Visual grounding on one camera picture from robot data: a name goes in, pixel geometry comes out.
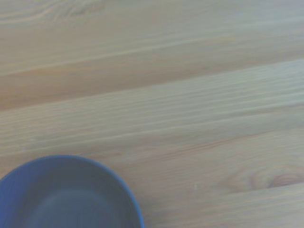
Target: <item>dark blue bowl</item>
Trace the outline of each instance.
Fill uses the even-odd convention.
[[[144,228],[135,197],[109,168],[58,155],[30,161],[0,182],[0,228]]]

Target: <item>wood grain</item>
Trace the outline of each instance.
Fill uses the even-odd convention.
[[[298,0],[0,0],[0,176],[76,154],[147,228],[304,219]]]

